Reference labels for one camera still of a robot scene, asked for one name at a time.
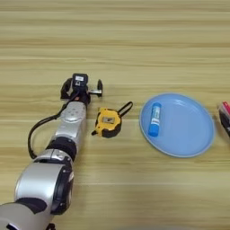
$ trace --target wooden table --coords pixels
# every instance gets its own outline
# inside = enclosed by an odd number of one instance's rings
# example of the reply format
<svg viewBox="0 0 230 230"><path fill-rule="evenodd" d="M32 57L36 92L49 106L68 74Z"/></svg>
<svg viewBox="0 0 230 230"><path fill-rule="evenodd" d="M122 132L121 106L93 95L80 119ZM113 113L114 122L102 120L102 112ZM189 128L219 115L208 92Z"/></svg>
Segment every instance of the wooden table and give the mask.
<svg viewBox="0 0 230 230"><path fill-rule="evenodd" d="M229 23L228 0L1 0L0 202L13 200L30 162L31 126L58 111L62 83L82 72L91 87L103 80L104 97L89 106L72 206L57 230L229 229L230 141L217 117L230 100ZM140 109L164 92L213 115L217 137L204 155L171 158L143 138ZM90 135L99 106L129 100L118 137ZM37 152L56 126L37 132Z"/></svg>

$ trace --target blue plate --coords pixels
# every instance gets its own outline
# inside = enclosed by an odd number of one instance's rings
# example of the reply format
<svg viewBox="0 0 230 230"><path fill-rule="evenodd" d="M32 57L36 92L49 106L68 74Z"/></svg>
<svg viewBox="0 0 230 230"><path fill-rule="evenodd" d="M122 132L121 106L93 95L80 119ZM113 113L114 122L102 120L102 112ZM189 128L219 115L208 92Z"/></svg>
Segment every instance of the blue plate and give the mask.
<svg viewBox="0 0 230 230"><path fill-rule="evenodd" d="M162 104L158 137L148 135L152 106ZM176 157L193 157L208 150L215 137L208 111L189 97L165 93L150 99L140 112L140 127L151 145Z"/></svg>

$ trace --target tape measure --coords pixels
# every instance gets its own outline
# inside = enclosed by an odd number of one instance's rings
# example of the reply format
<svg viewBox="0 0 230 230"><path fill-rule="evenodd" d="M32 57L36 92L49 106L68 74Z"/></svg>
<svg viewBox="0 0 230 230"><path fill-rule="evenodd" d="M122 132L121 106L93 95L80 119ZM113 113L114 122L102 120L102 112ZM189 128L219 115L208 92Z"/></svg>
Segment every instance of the tape measure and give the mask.
<svg viewBox="0 0 230 230"><path fill-rule="evenodd" d="M116 137L122 124L122 117L127 114L133 107L133 102L128 102L120 110L115 111L106 108L100 108L95 123L95 131L92 135L98 135L100 137Z"/></svg>

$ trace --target red object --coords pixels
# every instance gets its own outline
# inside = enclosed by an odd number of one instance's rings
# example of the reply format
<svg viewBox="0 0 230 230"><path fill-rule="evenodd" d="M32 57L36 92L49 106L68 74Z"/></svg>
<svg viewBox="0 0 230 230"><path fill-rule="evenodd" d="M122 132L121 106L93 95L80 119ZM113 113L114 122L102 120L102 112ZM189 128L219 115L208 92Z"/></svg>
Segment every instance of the red object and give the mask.
<svg viewBox="0 0 230 230"><path fill-rule="evenodd" d="M228 114L230 115L230 106L227 102L223 102L223 105L225 106L226 108L226 111L228 112Z"/></svg>

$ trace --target silver robot arm segment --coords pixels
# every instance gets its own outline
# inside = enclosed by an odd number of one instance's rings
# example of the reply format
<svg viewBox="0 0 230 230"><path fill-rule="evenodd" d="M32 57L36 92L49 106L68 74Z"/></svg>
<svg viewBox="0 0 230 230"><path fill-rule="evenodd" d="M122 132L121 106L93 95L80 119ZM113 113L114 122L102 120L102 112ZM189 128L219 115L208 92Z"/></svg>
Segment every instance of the silver robot arm segment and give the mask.
<svg viewBox="0 0 230 230"><path fill-rule="evenodd" d="M14 202L0 206L0 230L55 229L50 221L69 208L74 182L72 166L82 144L86 107L90 102L85 76L73 75L75 89L80 89L80 94L62 111L60 125L46 150L22 172Z"/></svg>

